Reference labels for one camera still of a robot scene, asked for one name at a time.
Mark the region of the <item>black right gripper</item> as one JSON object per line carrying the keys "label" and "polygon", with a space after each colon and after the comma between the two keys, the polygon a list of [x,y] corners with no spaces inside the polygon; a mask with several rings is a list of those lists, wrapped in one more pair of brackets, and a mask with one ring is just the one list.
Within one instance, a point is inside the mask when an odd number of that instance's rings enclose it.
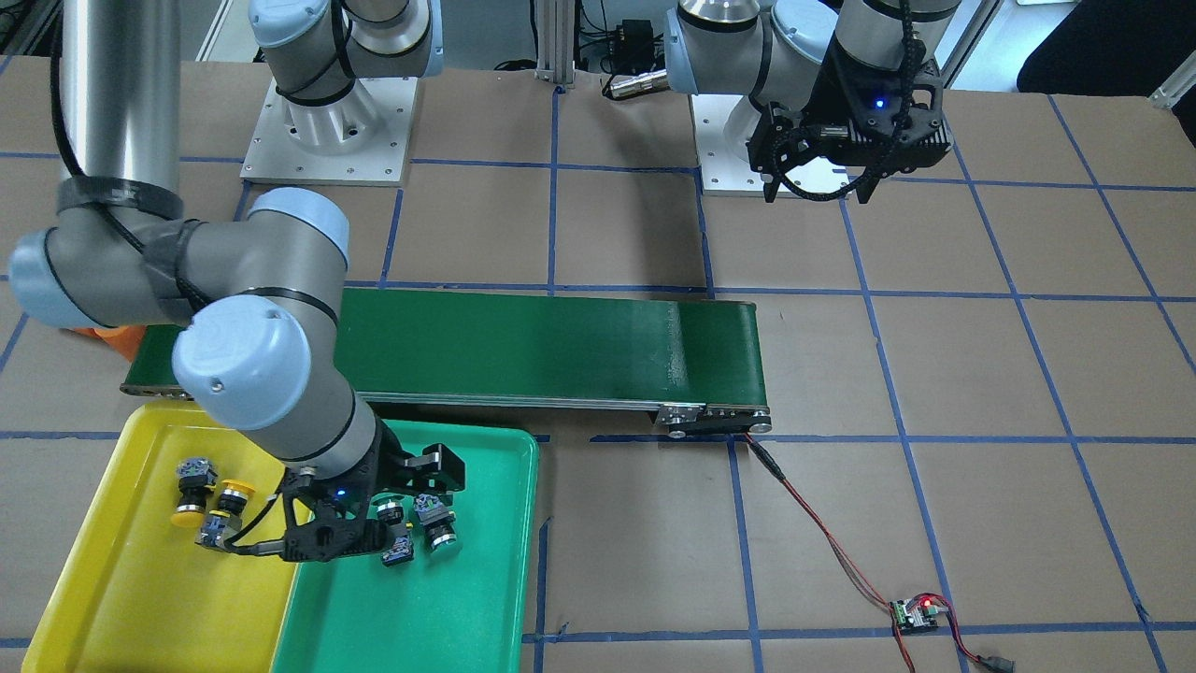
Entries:
{"label": "black right gripper", "polygon": [[411,454],[380,422],[362,459],[343,475],[321,478],[313,467],[286,470],[280,491],[286,530],[277,557],[303,563],[383,552],[389,538],[377,520],[377,502],[465,489],[466,465],[457,452],[432,443]]}

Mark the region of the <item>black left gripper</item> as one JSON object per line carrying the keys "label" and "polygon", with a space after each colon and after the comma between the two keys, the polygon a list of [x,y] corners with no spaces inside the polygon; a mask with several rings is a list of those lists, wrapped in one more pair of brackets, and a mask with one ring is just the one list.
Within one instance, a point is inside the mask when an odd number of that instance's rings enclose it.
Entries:
{"label": "black left gripper", "polygon": [[867,204],[881,179],[938,165],[953,137],[942,111],[942,78],[925,43],[907,73],[864,65],[840,43],[828,47],[810,99],[800,110],[777,100],[762,111],[748,140],[748,163],[762,175],[764,203],[798,196],[786,171],[814,158],[864,169],[855,179],[859,204]]}

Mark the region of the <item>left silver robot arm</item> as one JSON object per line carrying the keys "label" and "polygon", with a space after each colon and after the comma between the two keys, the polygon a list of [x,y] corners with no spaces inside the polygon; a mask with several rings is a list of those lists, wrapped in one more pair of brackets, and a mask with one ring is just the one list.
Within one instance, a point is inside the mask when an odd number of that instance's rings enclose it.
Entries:
{"label": "left silver robot arm", "polygon": [[691,98],[704,190],[866,203],[953,148],[934,53],[956,1],[679,1],[670,88]]}

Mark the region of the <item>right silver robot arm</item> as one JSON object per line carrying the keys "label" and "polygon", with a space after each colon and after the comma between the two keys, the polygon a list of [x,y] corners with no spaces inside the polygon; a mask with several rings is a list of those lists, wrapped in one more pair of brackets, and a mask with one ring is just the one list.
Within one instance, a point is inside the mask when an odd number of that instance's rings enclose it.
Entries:
{"label": "right silver robot arm", "polygon": [[175,1],[65,1],[50,65],[51,126],[65,165],[57,222],[22,235],[11,290],[54,328],[179,324],[173,375],[221,426],[283,465],[269,506],[277,539],[245,544],[252,490],[187,465],[181,516],[199,546],[282,561],[383,553],[407,559],[410,495],[432,506],[433,546],[454,542],[448,503],[466,487],[441,443],[403,449],[334,362],[349,222],[332,200],[283,186],[242,222],[184,218],[178,184],[179,37]]}

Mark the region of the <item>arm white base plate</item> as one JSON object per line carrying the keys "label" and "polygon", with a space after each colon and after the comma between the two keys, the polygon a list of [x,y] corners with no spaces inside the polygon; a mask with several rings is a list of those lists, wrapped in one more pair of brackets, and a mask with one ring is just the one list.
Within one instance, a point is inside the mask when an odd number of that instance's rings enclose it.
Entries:
{"label": "arm white base plate", "polygon": [[[748,163],[748,141],[759,114],[744,94],[692,94],[692,139],[704,192],[722,196],[763,194],[763,179]],[[832,192],[849,181],[846,167],[824,158],[797,166],[789,179],[808,192]]]}
{"label": "arm white base plate", "polygon": [[242,165],[263,186],[402,186],[421,81],[358,79],[341,100],[304,108],[266,90]]}

